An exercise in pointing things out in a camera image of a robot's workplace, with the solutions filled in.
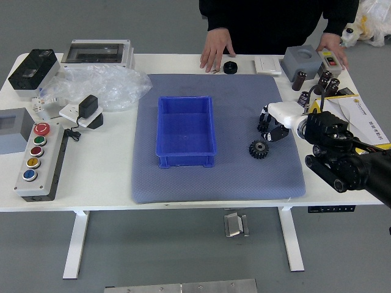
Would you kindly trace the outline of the person's right hand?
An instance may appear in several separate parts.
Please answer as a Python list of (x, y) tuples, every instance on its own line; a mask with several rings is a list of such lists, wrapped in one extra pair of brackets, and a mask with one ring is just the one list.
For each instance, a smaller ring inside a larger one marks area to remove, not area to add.
[(235, 57), (230, 33), (227, 28), (210, 30), (206, 35), (205, 45), (200, 57), (200, 68), (206, 73), (212, 69), (220, 70), (224, 51), (228, 51), (230, 57)]

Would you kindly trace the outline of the person's left hand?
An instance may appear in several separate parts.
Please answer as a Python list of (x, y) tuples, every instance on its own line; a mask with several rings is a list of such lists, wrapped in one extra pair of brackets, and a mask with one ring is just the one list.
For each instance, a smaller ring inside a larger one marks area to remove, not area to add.
[(344, 70), (349, 69), (348, 57), (345, 53), (345, 47), (340, 46), (340, 42), (342, 39), (342, 32), (331, 33), (331, 32), (323, 32), (320, 38), (319, 45), (317, 47), (317, 51), (322, 51), (324, 49), (328, 51), (332, 51), (340, 65)]

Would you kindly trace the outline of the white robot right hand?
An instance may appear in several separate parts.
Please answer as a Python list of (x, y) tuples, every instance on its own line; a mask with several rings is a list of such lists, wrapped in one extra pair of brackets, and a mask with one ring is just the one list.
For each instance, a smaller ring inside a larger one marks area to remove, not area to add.
[(306, 123), (307, 114), (297, 102), (269, 103), (261, 111), (257, 129), (261, 137), (269, 142), (286, 137), (290, 129), (305, 139)]

